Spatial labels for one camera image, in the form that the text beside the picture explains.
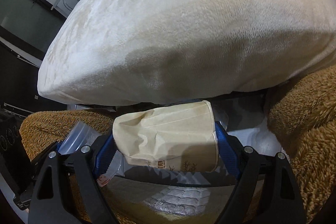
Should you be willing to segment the brown fluffy rug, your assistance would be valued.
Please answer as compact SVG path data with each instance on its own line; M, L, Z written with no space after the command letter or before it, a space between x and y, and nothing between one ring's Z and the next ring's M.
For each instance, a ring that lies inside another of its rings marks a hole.
M335 66L276 88L266 105L267 127L290 158L311 223L335 191ZM19 133L33 160L78 121L105 134L116 116L98 109L40 111L22 122Z

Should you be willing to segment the clear trash bin bag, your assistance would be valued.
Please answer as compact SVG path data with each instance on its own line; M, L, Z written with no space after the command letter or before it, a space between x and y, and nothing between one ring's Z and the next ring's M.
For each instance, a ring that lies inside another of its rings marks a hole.
M262 97L213 100L227 132L243 146L274 156L282 148L267 129ZM236 180L220 161L205 173L183 173L131 166L123 162L117 176L102 189L110 207L135 223L214 223Z

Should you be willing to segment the brown paper cup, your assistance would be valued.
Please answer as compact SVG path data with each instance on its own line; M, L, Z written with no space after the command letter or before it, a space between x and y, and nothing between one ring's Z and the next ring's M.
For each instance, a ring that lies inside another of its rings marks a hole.
M219 148L209 101L128 113L113 123L117 149L130 165L212 172Z

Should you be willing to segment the beige plush bed blanket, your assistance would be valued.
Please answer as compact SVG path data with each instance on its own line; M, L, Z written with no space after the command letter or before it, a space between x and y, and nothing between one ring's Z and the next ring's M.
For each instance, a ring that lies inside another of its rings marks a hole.
M335 0L80 0L38 72L64 104L156 104L273 87L335 63Z

